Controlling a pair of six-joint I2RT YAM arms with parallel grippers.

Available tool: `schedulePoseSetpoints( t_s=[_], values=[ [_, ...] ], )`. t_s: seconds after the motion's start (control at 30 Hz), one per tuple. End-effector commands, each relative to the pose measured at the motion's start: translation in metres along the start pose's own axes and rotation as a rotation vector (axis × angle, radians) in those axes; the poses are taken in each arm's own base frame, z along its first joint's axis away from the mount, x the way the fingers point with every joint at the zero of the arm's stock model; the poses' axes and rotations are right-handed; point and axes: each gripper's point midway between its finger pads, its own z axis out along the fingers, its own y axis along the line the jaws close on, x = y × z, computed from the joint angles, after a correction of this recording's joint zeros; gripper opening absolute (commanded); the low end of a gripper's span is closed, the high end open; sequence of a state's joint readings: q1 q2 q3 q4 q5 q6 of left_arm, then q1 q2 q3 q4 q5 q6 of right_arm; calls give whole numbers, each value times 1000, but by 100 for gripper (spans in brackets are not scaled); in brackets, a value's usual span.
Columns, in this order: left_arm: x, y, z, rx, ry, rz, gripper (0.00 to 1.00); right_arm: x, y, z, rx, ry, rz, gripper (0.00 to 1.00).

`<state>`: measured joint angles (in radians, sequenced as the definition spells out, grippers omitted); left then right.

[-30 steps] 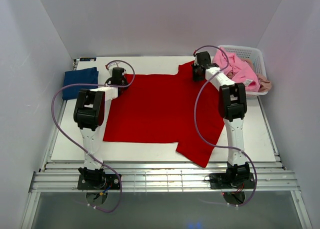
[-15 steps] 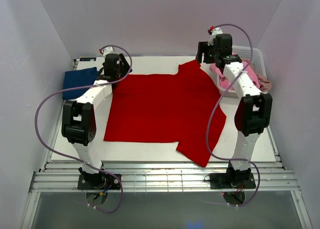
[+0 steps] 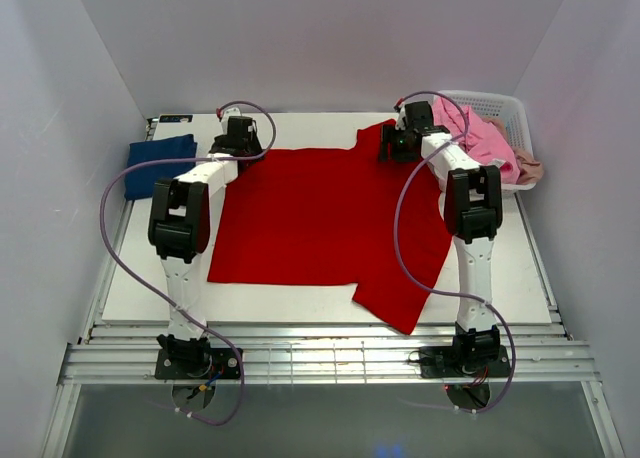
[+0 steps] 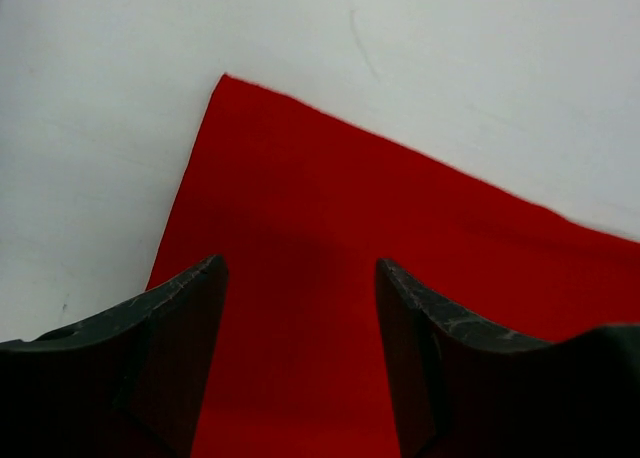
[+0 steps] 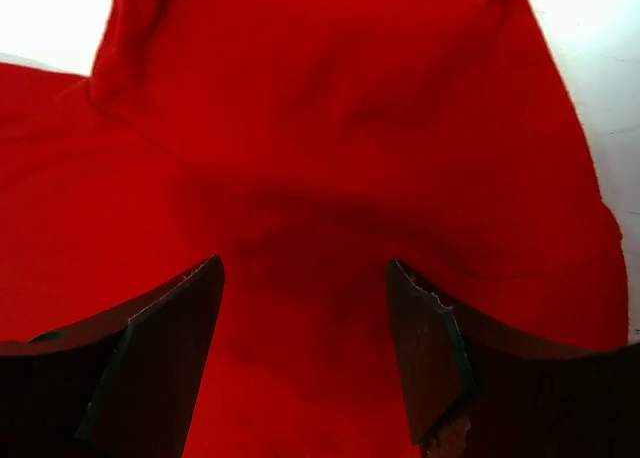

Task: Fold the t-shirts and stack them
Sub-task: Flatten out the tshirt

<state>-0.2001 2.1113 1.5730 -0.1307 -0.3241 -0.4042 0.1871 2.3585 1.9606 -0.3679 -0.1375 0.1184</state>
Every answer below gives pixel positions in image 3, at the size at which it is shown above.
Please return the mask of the red t-shirt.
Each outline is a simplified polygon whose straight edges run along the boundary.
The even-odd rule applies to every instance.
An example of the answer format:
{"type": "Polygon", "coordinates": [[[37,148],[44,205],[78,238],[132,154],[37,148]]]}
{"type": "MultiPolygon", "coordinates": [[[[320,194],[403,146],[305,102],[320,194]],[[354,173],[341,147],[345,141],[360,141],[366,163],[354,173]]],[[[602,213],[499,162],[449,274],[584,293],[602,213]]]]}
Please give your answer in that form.
{"type": "Polygon", "coordinates": [[[349,149],[273,150],[227,186],[208,281],[355,286],[354,301],[413,332],[451,248],[426,168],[379,162],[381,126],[349,149]]]}

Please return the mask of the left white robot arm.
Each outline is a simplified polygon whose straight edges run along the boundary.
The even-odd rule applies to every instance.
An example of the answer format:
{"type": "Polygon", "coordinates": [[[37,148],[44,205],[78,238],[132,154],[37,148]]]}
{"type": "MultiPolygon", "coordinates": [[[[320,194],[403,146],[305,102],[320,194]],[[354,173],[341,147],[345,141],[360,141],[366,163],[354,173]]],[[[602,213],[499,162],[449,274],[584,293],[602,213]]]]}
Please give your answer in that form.
{"type": "Polygon", "coordinates": [[[239,379],[240,352],[215,348],[205,336],[202,289],[208,276],[222,215],[226,186],[248,166],[236,159],[258,156],[263,148],[254,119],[237,107],[220,119],[207,160],[153,189],[148,238],[166,278],[170,320],[160,345],[158,379],[239,379]]]}

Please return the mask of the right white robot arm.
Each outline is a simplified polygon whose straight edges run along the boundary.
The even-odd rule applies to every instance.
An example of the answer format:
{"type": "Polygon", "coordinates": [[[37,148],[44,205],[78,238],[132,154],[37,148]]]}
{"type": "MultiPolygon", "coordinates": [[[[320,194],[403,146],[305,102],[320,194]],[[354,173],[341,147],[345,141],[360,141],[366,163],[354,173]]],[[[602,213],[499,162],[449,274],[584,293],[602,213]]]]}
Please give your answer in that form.
{"type": "Polygon", "coordinates": [[[444,179],[443,220],[457,253],[459,308],[449,346],[426,346],[417,364],[426,378],[485,377],[510,372],[501,344],[504,319],[493,305],[492,253],[503,222],[501,177],[494,165],[482,165],[461,147],[466,134],[452,134],[434,121],[429,102],[399,100],[394,125],[381,132],[379,158],[430,167],[444,179]]]}

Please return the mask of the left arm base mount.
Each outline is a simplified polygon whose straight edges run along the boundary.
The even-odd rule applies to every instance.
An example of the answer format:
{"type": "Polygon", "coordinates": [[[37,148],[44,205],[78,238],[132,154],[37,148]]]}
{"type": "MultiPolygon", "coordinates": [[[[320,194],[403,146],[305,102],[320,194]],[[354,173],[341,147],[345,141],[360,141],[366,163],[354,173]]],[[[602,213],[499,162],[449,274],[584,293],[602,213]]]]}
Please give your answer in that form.
{"type": "Polygon", "coordinates": [[[153,377],[172,384],[176,407],[201,411],[213,400],[219,384],[236,382],[242,374],[239,362],[228,348],[207,348],[178,352],[161,349],[153,377]]]}

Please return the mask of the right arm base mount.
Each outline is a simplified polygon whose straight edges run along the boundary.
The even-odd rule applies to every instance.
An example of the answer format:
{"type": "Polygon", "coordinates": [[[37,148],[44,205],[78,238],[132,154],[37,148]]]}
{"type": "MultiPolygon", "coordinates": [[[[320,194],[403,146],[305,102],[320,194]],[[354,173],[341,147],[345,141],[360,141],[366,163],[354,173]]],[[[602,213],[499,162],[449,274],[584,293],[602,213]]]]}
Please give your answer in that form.
{"type": "Polygon", "coordinates": [[[444,382],[447,398],[455,411],[476,414],[491,401],[491,379],[506,379],[510,384],[513,369],[506,349],[496,357],[464,359],[453,346],[423,346],[409,353],[406,363],[418,368],[422,379],[444,382]]]}

